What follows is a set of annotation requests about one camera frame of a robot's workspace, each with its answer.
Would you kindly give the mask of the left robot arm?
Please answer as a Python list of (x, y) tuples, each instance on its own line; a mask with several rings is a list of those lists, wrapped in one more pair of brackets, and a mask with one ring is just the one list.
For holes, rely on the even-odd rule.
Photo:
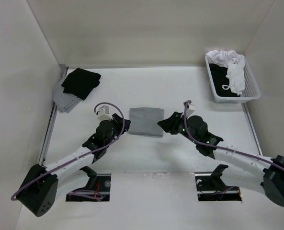
[(72, 154), (50, 165), (33, 165), (14, 196), (36, 217), (44, 215), (60, 193), (60, 185), (82, 168), (98, 161), (130, 128), (131, 121), (113, 114), (99, 123), (95, 133)]

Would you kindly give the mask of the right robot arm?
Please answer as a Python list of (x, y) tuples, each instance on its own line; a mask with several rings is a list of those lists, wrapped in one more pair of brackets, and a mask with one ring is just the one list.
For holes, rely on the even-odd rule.
[(184, 114), (174, 112), (157, 124), (166, 133), (186, 137), (203, 156), (225, 162), (211, 174), (210, 182), (216, 190), (245, 187), (284, 207), (284, 156), (271, 158), (232, 149), (221, 137), (210, 133), (207, 123), (197, 115), (185, 118)]

